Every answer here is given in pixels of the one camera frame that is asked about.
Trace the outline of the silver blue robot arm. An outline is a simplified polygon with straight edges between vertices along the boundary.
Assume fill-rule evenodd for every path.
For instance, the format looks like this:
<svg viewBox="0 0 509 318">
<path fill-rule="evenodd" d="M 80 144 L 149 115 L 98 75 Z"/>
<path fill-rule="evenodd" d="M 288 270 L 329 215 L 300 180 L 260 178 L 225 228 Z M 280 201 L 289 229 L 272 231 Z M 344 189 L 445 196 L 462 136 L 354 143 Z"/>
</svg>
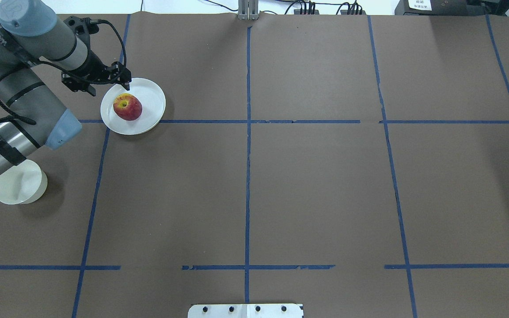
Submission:
<svg viewBox="0 0 509 318">
<path fill-rule="evenodd" d="M 62 147 L 82 124 L 33 71 L 44 64 L 61 72 L 73 92 L 95 96 L 96 85 L 130 89 L 126 61 L 105 65 L 92 51 L 90 36 L 101 19 L 61 20 L 41 0 L 0 2 L 0 175 L 27 160 L 40 147 Z"/>
</svg>

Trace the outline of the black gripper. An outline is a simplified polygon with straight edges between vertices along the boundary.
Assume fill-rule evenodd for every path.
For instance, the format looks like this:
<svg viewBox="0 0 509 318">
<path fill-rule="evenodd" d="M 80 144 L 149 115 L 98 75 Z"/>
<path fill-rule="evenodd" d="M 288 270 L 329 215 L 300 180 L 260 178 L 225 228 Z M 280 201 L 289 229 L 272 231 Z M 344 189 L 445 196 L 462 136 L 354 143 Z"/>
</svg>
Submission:
<svg viewBox="0 0 509 318">
<path fill-rule="evenodd" d="M 62 84 L 72 92 L 86 92 L 94 97 L 96 96 L 95 85 L 119 84 L 126 91 L 131 90 L 130 85 L 133 80 L 131 72 L 119 61 L 115 61 L 111 66 L 95 64 L 85 70 L 88 71 L 86 75 L 83 75 L 81 71 L 63 71 Z"/>
</svg>

